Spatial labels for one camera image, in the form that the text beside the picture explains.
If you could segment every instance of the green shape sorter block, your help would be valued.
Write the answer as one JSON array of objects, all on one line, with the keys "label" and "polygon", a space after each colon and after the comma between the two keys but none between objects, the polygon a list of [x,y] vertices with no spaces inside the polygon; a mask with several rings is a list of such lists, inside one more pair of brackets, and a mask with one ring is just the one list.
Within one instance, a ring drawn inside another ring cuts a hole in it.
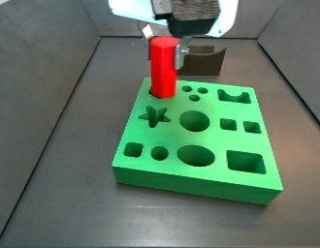
[{"label": "green shape sorter block", "polygon": [[158,99],[150,86],[113,162],[118,183],[268,205],[284,187],[256,90],[180,80]]}]

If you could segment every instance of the red cylinder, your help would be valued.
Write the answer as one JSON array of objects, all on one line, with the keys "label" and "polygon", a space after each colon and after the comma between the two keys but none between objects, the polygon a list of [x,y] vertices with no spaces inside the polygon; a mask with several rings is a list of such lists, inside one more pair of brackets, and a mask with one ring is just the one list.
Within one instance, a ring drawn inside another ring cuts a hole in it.
[{"label": "red cylinder", "polygon": [[151,40],[151,94],[158,98],[174,97],[178,70],[176,69],[176,46],[180,39],[163,36]]}]

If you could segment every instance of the small round hole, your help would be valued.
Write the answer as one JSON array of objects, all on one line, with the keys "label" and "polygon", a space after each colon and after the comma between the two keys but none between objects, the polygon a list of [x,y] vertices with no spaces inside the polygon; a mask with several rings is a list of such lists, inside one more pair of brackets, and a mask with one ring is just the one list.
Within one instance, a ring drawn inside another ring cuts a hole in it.
[{"label": "small round hole", "polygon": [[193,101],[193,102],[198,102],[201,100],[201,97],[198,95],[192,95],[189,97],[189,99]]},{"label": "small round hole", "polygon": [[185,91],[185,92],[190,92],[193,90],[193,88],[190,87],[190,86],[185,86],[184,88],[182,88],[182,91]]},{"label": "small round hole", "polygon": [[206,94],[208,92],[209,92],[209,89],[208,88],[198,88],[198,92],[201,93],[201,94]]},{"label": "small round hole", "polygon": [[168,148],[163,147],[163,146],[154,147],[153,150],[151,150],[151,156],[153,156],[153,159],[155,159],[158,161],[166,160],[168,157],[169,157]]}]

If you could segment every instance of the star-shaped hole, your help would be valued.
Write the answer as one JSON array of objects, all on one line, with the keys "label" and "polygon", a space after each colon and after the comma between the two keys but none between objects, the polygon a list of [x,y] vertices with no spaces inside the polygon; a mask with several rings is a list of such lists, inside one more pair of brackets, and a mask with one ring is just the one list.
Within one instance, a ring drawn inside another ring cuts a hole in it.
[{"label": "star-shaped hole", "polygon": [[154,128],[159,122],[172,122],[172,119],[165,115],[168,108],[157,109],[153,106],[146,107],[146,114],[139,116],[141,120],[149,121],[150,128]]}]

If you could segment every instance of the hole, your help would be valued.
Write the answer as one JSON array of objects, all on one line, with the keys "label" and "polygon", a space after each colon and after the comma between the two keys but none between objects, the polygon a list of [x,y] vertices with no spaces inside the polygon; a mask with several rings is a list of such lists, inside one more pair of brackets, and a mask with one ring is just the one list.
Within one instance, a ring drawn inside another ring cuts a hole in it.
[{"label": "hole", "polygon": [[201,94],[206,94],[208,92],[209,92],[209,89],[208,88],[198,88],[198,92],[201,93]]},{"label": "hole", "polygon": [[253,134],[261,134],[260,123],[252,121],[244,121],[245,131]]},{"label": "hole", "polygon": [[141,143],[127,143],[125,147],[125,156],[138,158],[143,151],[143,145]]},{"label": "hole", "polygon": [[237,122],[232,119],[221,119],[220,120],[220,127],[225,130],[237,131]]},{"label": "hole", "polygon": [[169,157],[169,150],[163,146],[157,146],[151,150],[151,156],[155,160],[163,161]]},{"label": "hole", "polygon": [[141,120],[149,121],[149,127],[154,128],[159,122],[172,122],[172,119],[165,115],[168,108],[155,109],[153,106],[146,107],[146,114],[139,116]]},{"label": "hole", "polygon": [[192,95],[189,97],[189,99],[193,101],[193,102],[198,102],[201,100],[201,97],[198,95]]},{"label": "hole", "polygon": [[265,174],[263,156],[257,153],[226,151],[228,167],[234,171]]},{"label": "hole", "polygon": [[190,92],[193,90],[193,88],[190,87],[190,86],[185,86],[184,88],[182,88],[182,91],[185,91],[185,92]]},{"label": "hole", "polygon": [[186,145],[178,150],[180,159],[193,167],[208,167],[216,161],[212,150],[200,145]]},{"label": "hole", "polygon": [[192,110],[181,115],[180,124],[192,132],[202,132],[210,127],[210,119],[205,113]]},{"label": "hole", "polygon": [[248,92],[242,92],[240,96],[230,96],[226,94],[226,92],[220,89],[218,90],[218,95],[220,95],[220,100],[226,101],[226,102],[233,102],[233,103],[241,103],[241,104],[251,104],[251,95]]}]

